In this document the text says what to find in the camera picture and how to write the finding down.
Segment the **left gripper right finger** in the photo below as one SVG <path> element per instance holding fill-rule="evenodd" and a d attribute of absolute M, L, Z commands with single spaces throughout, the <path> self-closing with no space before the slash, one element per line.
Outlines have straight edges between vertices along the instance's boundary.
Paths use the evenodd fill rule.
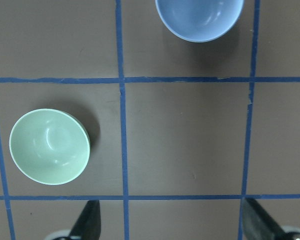
<path fill-rule="evenodd" d="M 300 229 L 280 226 L 254 198 L 241 205 L 242 231 L 248 240 L 300 240 Z"/>

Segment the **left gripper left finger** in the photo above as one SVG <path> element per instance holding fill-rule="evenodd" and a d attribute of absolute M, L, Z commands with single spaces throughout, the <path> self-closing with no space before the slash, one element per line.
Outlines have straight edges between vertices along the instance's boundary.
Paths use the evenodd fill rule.
<path fill-rule="evenodd" d="M 71 240 L 98 240 L 101 235 L 99 200 L 89 200 L 68 234 Z"/>

